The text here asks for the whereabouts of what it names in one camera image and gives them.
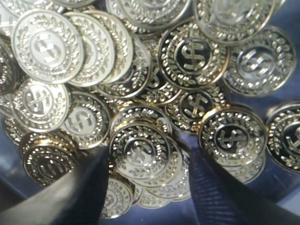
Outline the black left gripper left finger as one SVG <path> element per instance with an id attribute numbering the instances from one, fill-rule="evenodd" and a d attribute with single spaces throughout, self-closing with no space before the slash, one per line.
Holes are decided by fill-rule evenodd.
<path id="1" fill-rule="evenodd" d="M 98 147 L 72 172 L 2 212 L 2 225 L 97 225 L 108 188 L 109 150 Z"/>

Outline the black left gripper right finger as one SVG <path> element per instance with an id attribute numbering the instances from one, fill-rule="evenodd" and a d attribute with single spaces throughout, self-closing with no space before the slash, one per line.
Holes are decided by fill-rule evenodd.
<path id="1" fill-rule="evenodd" d="M 202 225 L 298 225 L 300 217 L 239 182 L 208 153 L 192 148 L 189 186 Z"/>

